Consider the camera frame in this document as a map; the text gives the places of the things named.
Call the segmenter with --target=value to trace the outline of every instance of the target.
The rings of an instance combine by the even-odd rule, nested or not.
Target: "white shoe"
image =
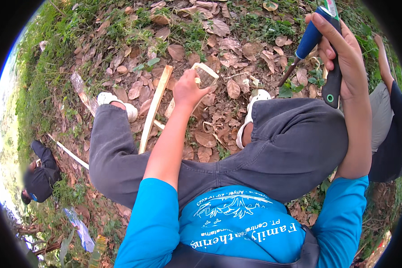
[[[250,99],[249,99],[250,103],[247,105],[247,115],[246,115],[246,118],[244,119],[244,124],[241,126],[241,128],[238,130],[238,133],[237,133],[236,142],[237,142],[237,146],[240,149],[244,149],[243,142],[241,140],[242,137],[243,137],[244,128],[246,127],[246,125],[248,123],[253,122],[253,119],[252,119],[252,107],[253,107],[253,104],[255,102],[257,102],[258,100],[267,100],[267,99],[271,99],[271,95],[267,91],[265,91],[263,89],[258,89],[258,94],[256,96],[254,96],[254,97],[253,96],[250,97]]]
[[[98,94],[97,97],[98,105],[109,104],[111,102],[119,102],[122,103],[126,108],[126,113],[128,115],[128,121],[134,122],[138,116],[138,110],[133,105],[129,103],[124,103],[122,100],[118,99],[115,95],[110,92],[102,92]]]

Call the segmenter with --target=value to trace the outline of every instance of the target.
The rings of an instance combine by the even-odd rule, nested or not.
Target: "dark shorts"
[[[180,211],[213,188],[244,185],[280,202],[319,185],[343,160],[343,114],[319,99],[271,99],[253,106],[252,142],[215,163],[182,160]],[[132,208],[150,153],[138,154],[126,112],[101,105],[91,133],[90,179],[99,192]]]

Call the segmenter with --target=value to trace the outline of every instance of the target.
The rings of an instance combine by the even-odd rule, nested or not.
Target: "person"
[[[49,148],[40,141],[33,141],[30,146],[40,158],[41,166],[36,167],[33,161],[23,176],[24,189],[21,191],[21,200],[28,205],[32,200],[42,203],[52,195],[54,184],[61,180],[60,169]]]
[[[358,249],[371,165],[372,114],[361,50],[321,15],[321,56],[339,55],[344,115],[319,99],[251,98],[240,152],[215,163],[182,160],[186,124],[208,93],[186,70],[175,109],[151,153],[137,154],[133,112],[101,93],[91,133],[90,178],[106,197],[132,208],[115,267],[349,267]],[[315,225],[284,202],[310,191],[336,167]]]
[[[382,83],[369,95],[372,107],[372,165],[369,180],[402,176],[402,92],[393,79],[381,36],[375,35]]]

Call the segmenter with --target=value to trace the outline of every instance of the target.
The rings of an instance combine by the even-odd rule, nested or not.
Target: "mountain graphic on shirt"
[[[255,205],[249,204],[246,205],[244,203],[244,200],[250,201],[250,199],[263,202],[263,203],[273,203],[263,197],[257,197],[257,196],[250,196],[250,195],[245,195],[245,194],[234,194],[230,196],[221,196],[221,197],[215,197],[209,200],[209,202],[202,204],[199,206],[198,211],[194,214],[195,216],[202,217],[202,216],[209,216],[210,218],[216,217],[217,214],[223,214],[223,215],[232,215],[232,217],[238,217],[238,218],[243,218],[244,215],[253,215],[254,209],[261,207],[259,203],[256,203]],[[228,201],[229,203],[226,203],[224,205],[219,205],[216,207],[212,207],[211,202],[214,200],[221,200],[221,201]]]

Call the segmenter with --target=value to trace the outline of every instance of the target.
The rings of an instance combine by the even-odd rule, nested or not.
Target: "white pole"
[[[58,144],[59,147],[61,147],[66,153],[69,154],[69,156],[71,156],[74,160],[76,160],[77,162],[79,162],[79,164],[81,164],[82,166],[84,166],[86,169],[90,169],[90,166],[88,164],[86,164],[84,161],[82,161],[82,159],[78,158],[77,156],[74,155],[74,153],[70,152],[69,149],[67,149],[64,145],[61,144],[61,142],[57,142],[56,140],[54,140],[54,138],[48,133],[48,136]]]

